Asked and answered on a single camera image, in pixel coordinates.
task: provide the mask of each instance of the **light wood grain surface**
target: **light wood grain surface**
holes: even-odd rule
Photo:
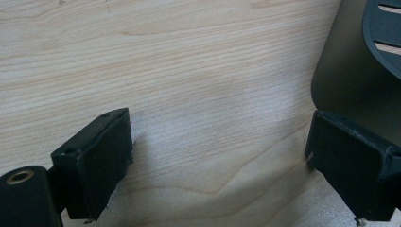
[[[303,155],[339,2],[1,1],[0,172],[129,107],[134,164],[89,226],[354,226]]]

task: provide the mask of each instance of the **wood grain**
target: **wood grain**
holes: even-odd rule
[[[303,155],[339,2],[0,2],[0,172],[129,107],[134,164],[92,226],[353,226]]]

